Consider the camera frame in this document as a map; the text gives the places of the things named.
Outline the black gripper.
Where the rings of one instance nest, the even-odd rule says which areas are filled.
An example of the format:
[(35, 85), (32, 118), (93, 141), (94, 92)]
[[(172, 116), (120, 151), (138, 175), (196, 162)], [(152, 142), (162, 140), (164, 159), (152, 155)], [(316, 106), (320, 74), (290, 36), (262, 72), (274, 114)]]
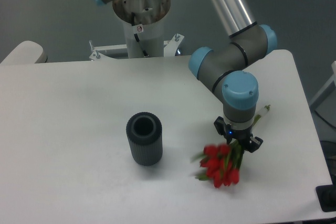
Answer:
[(224, 119), (221, 116), (218, 116), (214, 121), (214, 126), (217, 133), (224, 136), (226, 144), (229, 145), (233, 140), (237, 140), (244, 150), (250, 153), (257, 151), (263, 143), (261, 138), (253, 136), (252, 125), (246, 129), (237, 130), (233, 128), (232, 124), (225, 124)]

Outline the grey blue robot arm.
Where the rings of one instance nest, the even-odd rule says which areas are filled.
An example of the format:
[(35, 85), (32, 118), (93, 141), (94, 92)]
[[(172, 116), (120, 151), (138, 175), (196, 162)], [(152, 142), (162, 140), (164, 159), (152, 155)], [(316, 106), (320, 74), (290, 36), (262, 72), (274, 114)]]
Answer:
[[(171, 0), (94, 0), (112, 4), (123, 22), (129, 58), (162, 57), (167, 54), (162, 21)], [(215, 127), (226, 141), (236, 140), (243, 150), (254, 152), (262, 140), (252, 134), (259, 90), (256, 78), (245, 71), (277, 48), (277, 36), (258, 24), (245, 0), (211, 0), (230, 38), (229, 45), (215, 52), (208, 47), (194, 51), (188, 62), (191, 73), (223, 104), (223, 116)]]

